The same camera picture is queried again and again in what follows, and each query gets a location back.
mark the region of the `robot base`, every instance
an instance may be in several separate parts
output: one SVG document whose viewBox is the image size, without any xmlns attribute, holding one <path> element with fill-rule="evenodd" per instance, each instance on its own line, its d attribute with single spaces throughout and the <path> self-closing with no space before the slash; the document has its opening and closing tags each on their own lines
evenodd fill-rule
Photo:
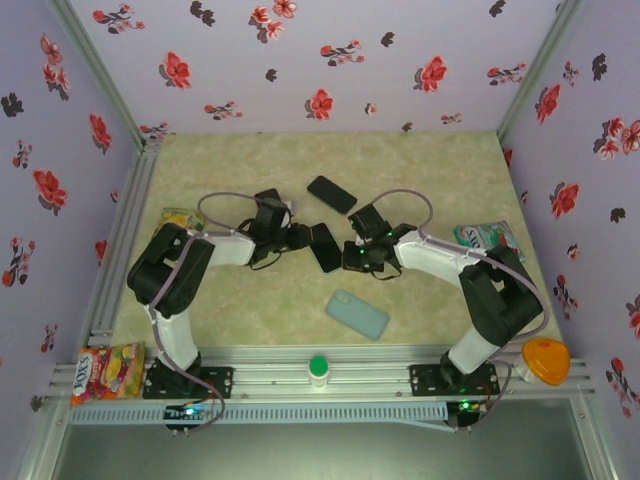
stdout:
<svg viewBox="0 0 640 480">
<path fill-rule="evenodd" d="M 439 363 L 429 365 L 411 365 L 409 367 L 409 381 L 411 393 L 414 397 L 446 397 L 446 396 L 486 396 L 485 386 L 491 396 L 500 393 L 496 367 L 484 363 L 465 379 L 466 388 L 452 388 L 442 378 L 442 367 Z"/>
<path fill-rule="evenodd" d="M 233 368 L 231 367 L 203 367 L 202 358 L 198 358 L 187 369 L 187 372 L 213 385 L 227 399 L 231 397 L 233 387 Z M 169 399 L 201 399 L 208 397 L 209 392 L 202 386 L 171 370 L 158 358 L 153 361 L 151 368 L 147 370 L 144 382 L 142 398 L 145 400 L 169 400 Z"/>
</svg>

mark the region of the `marble-pattern surface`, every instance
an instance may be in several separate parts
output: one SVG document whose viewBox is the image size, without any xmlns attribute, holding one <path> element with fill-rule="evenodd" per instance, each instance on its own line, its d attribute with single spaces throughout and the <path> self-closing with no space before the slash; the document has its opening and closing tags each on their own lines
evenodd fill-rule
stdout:
<svg viewBox="0 0 640 480">
<path fill-rule="evenodd" d="M 313 198 L 306 186 L 325 175 L 351 192 L 358 206 L 392 188 L 426 194 L 435 207 L 428 231 L 454 240 L 457 224 L 507 220 L 527 256 L 525 267 L 542 277 L 513 191 L 500 145 L 492 133 L 354 133 L 178 135 L 168 137 L 158 160 L 134 258 L 148 243 L 164 207 L 195 209 L 212 191 L 254 194 L 275 187 L 294 200 L 294 220 L 325 222 L 338 243 L 353 239 L 346 217 Z M 392 225 L 418 225 L 421 200 L 391 195 L 376 204 Z M 211 199 L 205 212 L 237 225 L 255 214 L 253 202 Z M 381 282 L 370 275 L 325 275 L 310 249 L 283 255 L 263 271 L 216 267 L 208 271 L 191 309 L 199 346 L 362 344 L 367 338 L 324 313 L 333 292 L 347 290 L 391 315 L 378 341 L 385 344 L 451 344 L 470 325 L 462 292 L 418 271 Z M 559 338 L 555 320 L 547 334 Z M 153 344 L 149 320 L 129 289 L 123 293 L 113 341 Z"/>
</svg>

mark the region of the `green bottle cap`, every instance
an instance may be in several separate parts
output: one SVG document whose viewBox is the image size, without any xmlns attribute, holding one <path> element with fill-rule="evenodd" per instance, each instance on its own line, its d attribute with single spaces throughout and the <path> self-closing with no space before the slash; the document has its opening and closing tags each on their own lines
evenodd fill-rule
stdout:
<svg viewBox="0 0 640 480">
<path fill-rule="evenodd" d="M 322 377 L 329 371 L 329 362 L 324 357 L 313 357 L 309 361 L 309 371 L 314 377 Z"/>
</svg>

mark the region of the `floral wallpaper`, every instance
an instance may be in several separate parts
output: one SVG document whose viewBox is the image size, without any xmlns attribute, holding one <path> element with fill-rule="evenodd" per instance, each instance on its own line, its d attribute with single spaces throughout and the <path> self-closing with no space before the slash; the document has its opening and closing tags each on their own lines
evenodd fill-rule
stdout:
<svg viewBox="0 0 640 480">
<path fill-rule="evenodd" d="M 640 469 L 640 66 L 628 40 L 636 8 L 583 7 L 503 142 L 556 318 L 593 370 L 620 478 Z"/>
<path fill-rule="evenodd" d="M 496 130 L 558 1 L 70 3 L 158 138 Z"/>
<path fill-rule="evenodd" d="M 5 9 L 0 45 L 0 477 L 14 479 L 75 353 L 135 146 L 46 2 Z"/>
</svg>

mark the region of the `orange plastic object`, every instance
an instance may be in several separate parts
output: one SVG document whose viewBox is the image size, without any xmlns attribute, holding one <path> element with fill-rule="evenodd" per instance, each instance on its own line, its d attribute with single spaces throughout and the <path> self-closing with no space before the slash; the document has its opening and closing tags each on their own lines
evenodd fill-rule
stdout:
<svg viewBox="0 0 640 480">
<path fill-rule="evenodd" d="M 549 385 L 560 385 L 569 374 L 569 349 L 557 340 L 530 340 L 522 347 L 522 356 L 536 377 Z"/>
</svg>

